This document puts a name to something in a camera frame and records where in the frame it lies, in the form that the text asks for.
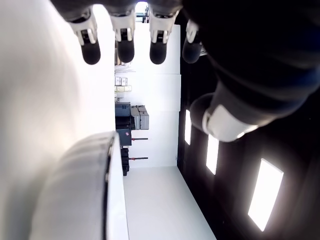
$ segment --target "gray box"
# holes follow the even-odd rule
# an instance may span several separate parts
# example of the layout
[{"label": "gray box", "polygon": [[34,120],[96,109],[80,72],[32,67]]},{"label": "gray box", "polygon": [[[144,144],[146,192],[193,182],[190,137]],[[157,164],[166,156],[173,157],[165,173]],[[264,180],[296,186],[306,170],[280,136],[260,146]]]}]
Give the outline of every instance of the gray box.
[{"label": "gray box", "polygon": [[147,111],[140,111],[140,129],[149,130],[149,114]]},{"label": "gray box", "polygon": [[140,113],[136,106],[131,107],[131,116],[134,117],[135,130],[140,130]]}]

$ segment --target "white floor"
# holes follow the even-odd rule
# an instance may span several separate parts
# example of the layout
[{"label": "white floor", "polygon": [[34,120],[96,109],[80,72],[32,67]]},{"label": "white floor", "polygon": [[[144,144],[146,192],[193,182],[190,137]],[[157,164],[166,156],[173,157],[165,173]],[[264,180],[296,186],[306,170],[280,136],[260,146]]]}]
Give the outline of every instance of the white floor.
[{"label": "white floor", "polygon": [[215,240],[176,166],[133,168],[124,177],[130,240]]}]

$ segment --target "white wall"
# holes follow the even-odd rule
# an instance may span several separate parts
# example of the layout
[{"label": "white wall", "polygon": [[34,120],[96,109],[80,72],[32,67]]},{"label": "white wall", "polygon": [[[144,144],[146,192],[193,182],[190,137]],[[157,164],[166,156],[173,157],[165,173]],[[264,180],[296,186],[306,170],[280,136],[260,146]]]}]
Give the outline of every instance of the white wall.
[{"label": "white wall", "polygon": [[134,49],[130,72],[116,76],[128,78],[128,85],[132,86],[132,92],[126,92],[121,102],[145,105],[149,114],[149,130],[134,130],[132,137],[149,139],[132,142],[129,157],[148,159],[130,161],[130,167],[176,166],[181,99],[180,26],[173,26],[164,63],[156,65],[150,60],[149,24],[136,24]]},{"label": "white wall", "polygon": [[102,53],[89,66],[48,0],[2,2],[1,240],[28,239],[39,191],[67,148],[114,129],[114,33],[107,12],[96,10]]},{"label": "white wall", "polygon": [[215,240],[177,167],[131,169],[124,177],[130,240]]}]

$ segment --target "black wall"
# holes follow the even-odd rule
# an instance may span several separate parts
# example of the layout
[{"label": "black wall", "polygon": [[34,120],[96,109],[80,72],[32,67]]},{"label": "black wall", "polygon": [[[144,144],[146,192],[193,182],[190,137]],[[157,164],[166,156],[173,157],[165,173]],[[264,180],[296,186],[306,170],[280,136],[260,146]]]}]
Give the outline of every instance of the black wall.
[{"label": "black wall", "polygon": [[[179,14],[181,49],[187,20]],[[206,56],[194,64],[181,58],[181,112],[178,168],[218,240],[319,239],[320,236],[320,91],[289,117],[220,143],[216,175],[206,167],[208,136],[192,127],[185,143],[185,112],[215,91],[217,77]],[[261,158],[284,172],[264,232],[248,216]]]}]

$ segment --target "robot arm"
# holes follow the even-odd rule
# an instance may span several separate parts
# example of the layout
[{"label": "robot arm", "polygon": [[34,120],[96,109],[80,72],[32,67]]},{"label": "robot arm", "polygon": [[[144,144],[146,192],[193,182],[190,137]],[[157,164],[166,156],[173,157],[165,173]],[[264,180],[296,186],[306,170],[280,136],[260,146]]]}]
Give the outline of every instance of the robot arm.
[{"label": "robot arm", "polygon": [[[84,60],[100,59],[93,4],[110,14],[121,61],[135,55],[136,0],[52,0],[79,39]],[[172,26],[182,7],[190,16],[182,56],[198,60],[202,45],[219,81],[216,91],[190,109],[194,126],[223,142],[296,111],[320,84],[319,14],[302,12],[301,4],[260,6],[250,0],[149,0],[150,59],[166,58]]]}]

